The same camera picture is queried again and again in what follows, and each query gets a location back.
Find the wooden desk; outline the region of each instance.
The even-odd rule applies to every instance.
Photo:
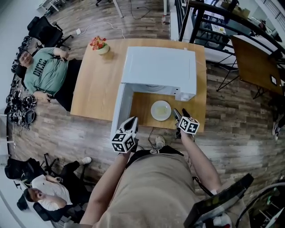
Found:
[[[130,115],[138,116],[140,125],[175,129],[175,119],[172,116],[163,122],[156,121],[151,116],[152,104],[157,100],[165,100],[172,109],[176,108],[181,113],[182,108],[185,108],[200,122],[199,132],[204,131],[207,79],[203,46],[159,39],[110,40],[107,43],[110,51],[102,56],[92,51],[89,45],[86,48],[73,95],[72,115],[113,120],[118,87],[129,46],[187,48],[196,53],[197,95],[188,102],[180,102],[170,95],[134,93]]]
[[[240,79],[283,95],[280,75],[275,60],[269,59],[267,53],[242,39],[231,37],[231,40]],[[276,78],[277,85],[271,82],[270,75]]]

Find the wooden floor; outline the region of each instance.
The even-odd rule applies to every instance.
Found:
[[[147,5],[151,9],[141,20],[132,18],[129,1],[118,0],[124,14],[123,19],[118,17],[113,4],[103,0],[97,8],[94,1],[67,2],[49,20],[56,20],[67,35],[74,34],[77,28],[84,31],[88,25],[106,21],[114,27],[124,29],[126,38],[169,39],[170,26],[161,25],[161,0],[133,0],[135,16],[145,12],[144,9],[137,10],[138,6]],[[84,35],[74,35],[74,39],[67,42],[71,47],[70,56],[82,58],[86,45],[96,35],[107,39],[122,38],[121,31],[110,29],[108,24],[95,25]],[[281,133],[277,142],[273,140],[268,95],[253,100],[256,88],[238,80],[216,92],[227,71],[210,64],[207,68],[205,132],[196,136],[196,143],[211,159],[222,182],[238,179],[247,173],[253,175],[254,183],[245,197],[248,200],[256,191],[278,178],[283,171],[285,136]],[[21,131],[19,127],[14,128],[16,148],[10,147],[12,157],[21,160],[33,157],[41,161],[44,153],[49,153],[51,158],[60,159],[58,167],[61,167],[68,162],[90,156],[93,162],[86,170],[86,178],[90,180],[98,180],[115,159],[116,154],[112,152],[109,142],[110,122],[72,117],[56,101],[52,104],[38,104],[36,113],[37,119],[31,125],[31,130]],[[139,127],[139,145],[145,149],[151,148],[147,140],[151,130],[149,127]],[[175,140],[174,130],[155,128],[150,138],[153,143],[158,134],[165,138],[166,144],[186,154],[181,141]],[[9,137],[12,137],[12,125],[9,126]]]

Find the white plate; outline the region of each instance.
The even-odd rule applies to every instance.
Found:
[[[151,106],[151,115],[158,121],[167,120],[171,115],[171,107],[165,101],[156,101]]]

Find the green t-shirt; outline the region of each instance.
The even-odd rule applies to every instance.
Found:
[[[56,59],[53,50],[54,48],[42,48],[33,57],[34,61],[27,68],[24,78],[29,93],[40,90],[54,96],[62,87],[68,61]]]

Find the flower pot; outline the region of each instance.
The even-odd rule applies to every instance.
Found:
[[[96,52],[99,54],[99,55],[102,55],[102,54],[105,54],[109,51],[110,47],[108,44],[105,44],[105,46],[101,49],[98,49],[96,50]]]

